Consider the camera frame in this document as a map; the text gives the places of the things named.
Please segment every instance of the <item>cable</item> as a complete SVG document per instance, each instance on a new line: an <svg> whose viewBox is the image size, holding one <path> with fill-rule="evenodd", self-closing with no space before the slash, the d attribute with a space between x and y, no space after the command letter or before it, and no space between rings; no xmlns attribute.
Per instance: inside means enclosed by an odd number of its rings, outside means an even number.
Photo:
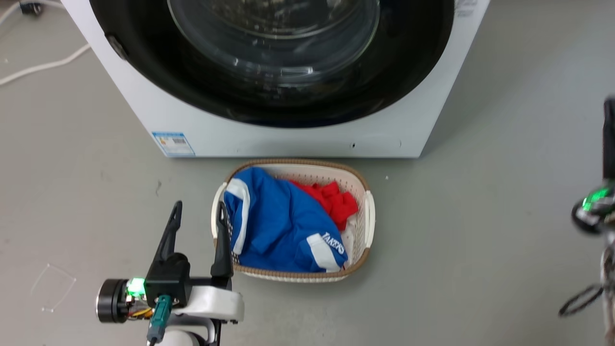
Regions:
<svg viewBox="0 0 615 346"><path fill-rule="evenodd" d="M90 49L90 44L86 44L85 46L79 48L75 53L72 53L68 58L66 59L62 59L56 62L50 62L50 63L44 63L42 65L38 65L38 66L33 66L30 68L27 68L25 70L19 71L17 73L14 73L8 77L2 78L0 79L0 86L3 86L5 84L7 84L8 82L12 82L14 80L16 80L17 78L21 78L23 76L27 76L28 74L34 73L34 72L38 72L38 71L42 71L42 70L47 70L49 68L54 68L54 67L59 67L59 66L63 66L66 65L69 62L72 62L73 60L75 60L76 58L78 58L81 54L85 53L88 49Z"/></svg>
<svg viewBox="0 0 615 346"><path fill-rule="evenodd" d="M47 5L47 6L51 6L51 7L55 7L57 9L63 9L64 5L60 2L57 1L51 1L51 0L29 0L29 1L18 1L14 4L12 4L2 15L0 15L0 25L2 25L2 23L4 23L7 18L10 17L10 15L13 14L13 12L17 11L17 9L21 8L21 5L27 5L27 4L43 4L43 5Z"/></svg>
<svg viewBox="0 0 615 346"><path fill-rule="evenodd" d="M145 315L146 313L150 312L151 310L152 310L152 308L147 308L147 309L144 309L144 310L141 310L141 311L137 311L137 312L133 313L132 315L130 315L130 317L137 317L137 316L140 316L140 315Z"/></svg>
<svg viewBox="0 0 615 346"><path fill-rule="evenodd" d="M52 7L56 7L58 9L65 9L64 5L62 5L61 3L57 2L57 1L51 1L51 0L31 0L31 1L22 1L22 2L16 2L15 4L12 4L8 10L6 10L6 12L4 12L1 16L0 16L0 25L2 25L2 23L4 21L6 21L7 18L9 18L9 16L15 12L18 8L20 8L20 4L43 4L43 5L48 5L48 6L52 6ZM86 52L88 49L90 49L90 45L86 44L85 46L79 48L75 53L71 54L69 57L67 57L66 59L62 59L56 62L50 62L50 63L44 63L42 65L38 65L38 66L33 66L30 68L27 68L25 70L19 71L17 73L14 73L8 77L2 78L0 79L0 86L3 86L9 82L12 82L14 80L16 80L17 78L21 78L23 76L26 76L28 74L34 73L34 72L38 72L38 71L42 71L42 70L47 70L49 68L55 68L55 67L59 67L59 66L63 66L66 65L69 62L72 62L73 60L75 60L76 58L78 58L81 54L83 54L84 52Z"/></svg>
<svg viewBox="0 0 615 346"><path fill-rule="evenodd" d="M55 7L58 9L65 9L64 5L58 1L51 0L32 0L32 1L20 1L22 4L43 4L51 7Z"/></svg>
<svg viewBox="0 0 615 346"><path fill-rule="evenodd" d="M567 317L570 315L574 315L575 313L585 309L588 305L596 301L596 299L600 298L604 290L605 288L600 284L590 285L588 288L583 290L581 293L570 298L566 302L566 304L564 304L564 306L561 307L558 314L560 315L560 317ZM581 300L581 298L585 298L585 299L582 302L577 303L577 301Z"/></svg>
<svg viewBox="0 0 615 346"><path fill-rule="evenodd" d="M2 15L0 15L0 25L2 25L2 23L4 23L7 18L9 18L10 15L13 14L13 12L17 11L18 8L19 2L16 2L15 4L12 4L9 9L7 9Z"/></svg>

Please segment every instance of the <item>green led light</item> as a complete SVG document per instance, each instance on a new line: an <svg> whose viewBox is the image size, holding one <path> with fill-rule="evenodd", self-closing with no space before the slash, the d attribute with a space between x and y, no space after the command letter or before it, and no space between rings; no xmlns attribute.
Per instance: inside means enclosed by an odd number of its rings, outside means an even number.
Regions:
<svg viewBox="0 0 615 346"><path fill-rule="evenodd" d="M590 211L592 210L592 205L595 201L598 201L609 194L610 188L601 188L595 192L592 192L586 199L583 199L583 210Z"/></svg>
<svg viewBox="0 0 615 346"><path fill-rule="evenodd" d="M126 291L133 297L141 297L145 294L145 279L143 278L132 278L128 282L128 286L126 287Z"/></svg>

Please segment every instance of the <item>concrete floor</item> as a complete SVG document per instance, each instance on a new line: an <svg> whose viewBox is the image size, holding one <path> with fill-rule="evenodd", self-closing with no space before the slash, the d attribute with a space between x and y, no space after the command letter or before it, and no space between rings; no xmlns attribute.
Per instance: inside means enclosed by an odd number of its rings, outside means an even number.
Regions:
<svg viewBox="0 0 615 346"><path fill-rule="evenodd" d="M376 197L365 268L315 286L236 275L245 321L223 345L600 345L598 305L557 310L598 279L601 242L569 212L601 179L613 18L610 0L492 1L423 157L342 160ZM84 43L62 11L12 17L0 76ZM144 323L96 320L98 288L146 273L177 199L177 249L206 275L210 203L242 161L163 157L91 52L0 87L0 344L145 344ZM54 312L72 280L52 267L31 294L47 264L76 278Z"/></svg>

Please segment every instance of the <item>white washing machine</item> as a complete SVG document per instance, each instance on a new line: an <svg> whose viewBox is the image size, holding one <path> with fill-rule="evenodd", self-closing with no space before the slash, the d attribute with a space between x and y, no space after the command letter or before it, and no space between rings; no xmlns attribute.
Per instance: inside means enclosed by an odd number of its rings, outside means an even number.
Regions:
<svg viewBox="0 0 615 346"><path fill-rule="evenodd" d="M62 0L167 156L415 158L489 0Z"/></svg>

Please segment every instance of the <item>red cloth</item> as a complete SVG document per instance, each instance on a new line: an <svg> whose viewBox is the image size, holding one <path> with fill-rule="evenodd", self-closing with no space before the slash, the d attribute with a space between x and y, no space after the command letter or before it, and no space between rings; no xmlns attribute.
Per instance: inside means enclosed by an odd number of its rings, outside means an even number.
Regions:
<svg viewBox="0 0 615 346"><path fill-rule="evenodd" d="M346 219L359 211L357 201L349 192L340 193L337 182L323 187L318 184L302 185L292 180L291 183L317 200L340 231L346 229Z"/></svg>

